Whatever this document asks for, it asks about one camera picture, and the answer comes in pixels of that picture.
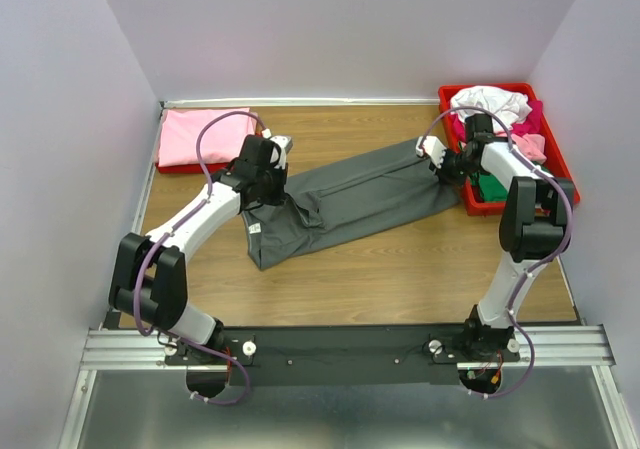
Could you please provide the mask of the grey t shirt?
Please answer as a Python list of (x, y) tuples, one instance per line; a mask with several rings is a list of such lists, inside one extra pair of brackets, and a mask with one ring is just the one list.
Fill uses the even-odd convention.
[(282, 205), (246, 211), (248, 256), (260, 270), (445, 211), (457, 191), (407, 140), (290, 177)]

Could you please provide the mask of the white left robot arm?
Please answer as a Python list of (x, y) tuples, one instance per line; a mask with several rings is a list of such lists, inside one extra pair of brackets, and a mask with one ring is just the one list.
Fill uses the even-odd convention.
[(225, 168), (206, 172), (198, 195), (169, 221), (145, 235), (120, 242), (108, 301), (134, 317), (143, 334), (152, 328), (187, 342), (201, 364), (223, 350), (224, 325), (189, 302), (187, 264), (214, 232), (254, 205), (284, 202), (288, 136), (250, 135), (238, 157)]

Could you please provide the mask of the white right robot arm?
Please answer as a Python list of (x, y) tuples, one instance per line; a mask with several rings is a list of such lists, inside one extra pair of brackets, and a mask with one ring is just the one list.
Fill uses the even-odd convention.
[(512, 350), (517, 315), (537, 276), (569, 245), (575, 187), (527, 159), (511, 134), (498, 136), (501, 120), (486, 109), (467, 117), (467, 142), (456, 152), (425, 133), (416, 153), (430, 161), (440, 181), (463, 184), (477, 172), (494, 176), (507, 191), (499, 225), (502, 257), (492, 283), (464, 321), (460, 333), (429, 343), (436, 357), (480, 361)]

